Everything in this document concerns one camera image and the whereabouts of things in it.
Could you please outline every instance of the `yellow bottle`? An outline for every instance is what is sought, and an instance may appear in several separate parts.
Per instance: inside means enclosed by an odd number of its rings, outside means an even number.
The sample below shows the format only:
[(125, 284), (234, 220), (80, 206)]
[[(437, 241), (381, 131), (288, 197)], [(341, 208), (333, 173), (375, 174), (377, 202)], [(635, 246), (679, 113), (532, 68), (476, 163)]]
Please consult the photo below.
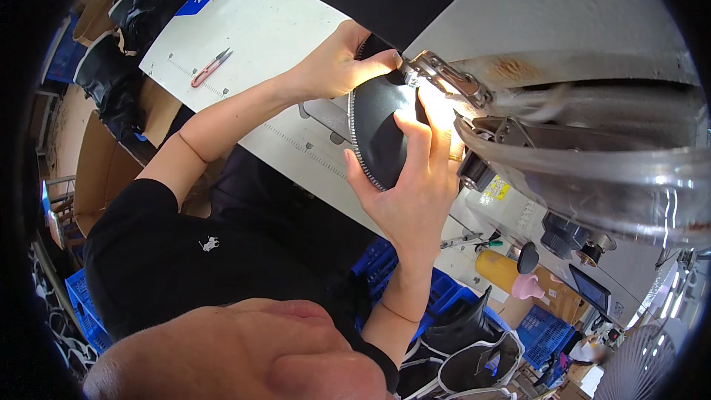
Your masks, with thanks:
[(538, 286), (538, 276), (533, 272), (521, 275), (516, 262), (491, 249), (484, 249), (476, 258), (476, 271), (506, 293), (525, 300), (528, 297), (541, 298), (545, 295)]

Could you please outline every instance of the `rust stain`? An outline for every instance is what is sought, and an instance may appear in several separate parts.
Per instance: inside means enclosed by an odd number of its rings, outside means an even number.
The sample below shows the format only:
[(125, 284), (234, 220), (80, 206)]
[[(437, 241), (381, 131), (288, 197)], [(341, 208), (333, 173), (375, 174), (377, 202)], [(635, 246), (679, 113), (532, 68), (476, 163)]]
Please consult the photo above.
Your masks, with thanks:
[(689, 224), (686, 229), (684, 230), (689, 230), (689, 231), (697, 231), (697, 230), (709, 230), (711, 229), (711, 222), (695, 222), (692, 224)]
[(497, 59), (493, 62), (489, 73), (511, 81), (520, 81), (532, 79), (539, 75), (540, 71), (528, 62), (518, 59)]

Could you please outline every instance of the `white work table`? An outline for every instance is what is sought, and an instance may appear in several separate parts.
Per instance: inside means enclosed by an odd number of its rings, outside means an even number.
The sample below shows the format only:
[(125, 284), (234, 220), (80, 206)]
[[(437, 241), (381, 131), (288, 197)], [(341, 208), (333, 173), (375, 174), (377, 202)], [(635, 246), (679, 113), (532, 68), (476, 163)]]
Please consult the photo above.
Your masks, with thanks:
[[(293, 67), (346, 19), (348, 16), (319, 0), (191, 0), (158, 36), (140, 68), (198, 112)], [(201, 86), (192, 88), (193, 75), (228, 47), (234, 51), (231, 57)], [(240, 145), (335, 209), (383, 235), (346, 182), (343, 148), (351, 145), (336, 145), (330, 135), (317, 120), (302, 118), (295, 106), (254, 129)], [(473, 231), (486, 233), (485, 237), (492, 230), (471, 217), (466, 224)], [(453, 239), (462, 231), (463, 226), (449, 217), (441, 237)], [(478, 291), (488, 287), (488, 281), (474, 269), (473, 246), (443, 250), (435, 266)], [(503, 302), (508, 294), (494, 287), (491, 296)]]

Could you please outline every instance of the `pile of black leather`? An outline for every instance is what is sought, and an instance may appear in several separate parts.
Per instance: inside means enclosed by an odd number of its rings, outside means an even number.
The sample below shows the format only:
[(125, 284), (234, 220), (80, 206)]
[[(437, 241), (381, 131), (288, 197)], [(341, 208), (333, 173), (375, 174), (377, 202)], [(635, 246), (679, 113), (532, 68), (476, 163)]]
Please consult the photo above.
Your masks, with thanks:
[(397, 385), (402, 399), (510, 398), (502, 387), (524, 349), (513, 331), (497, 330), (486, 320), (490, 294), (489, 286), (475, 303), (457, 300), (410, 345)]
[(94, 41), (77, 66), (74, 82), (92, 96), (104, 124), (116, 125), (122, 135), (143, 133), (145, 112), (138, 106), (143, 74), (138, 63), (170, 19), (188, 0), (114, 0), (109, 15), (118, 34), (104, 33)]

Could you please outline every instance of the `nose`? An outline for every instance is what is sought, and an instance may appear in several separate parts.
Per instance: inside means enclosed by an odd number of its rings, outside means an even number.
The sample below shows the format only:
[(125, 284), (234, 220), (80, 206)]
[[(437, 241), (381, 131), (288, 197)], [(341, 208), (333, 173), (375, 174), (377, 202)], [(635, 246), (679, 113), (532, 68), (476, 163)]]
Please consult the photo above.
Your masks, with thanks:
[(380, 367), (355, 351), (281, 357), (271, 367), (267, 383), (285, 400), (392, 398)]

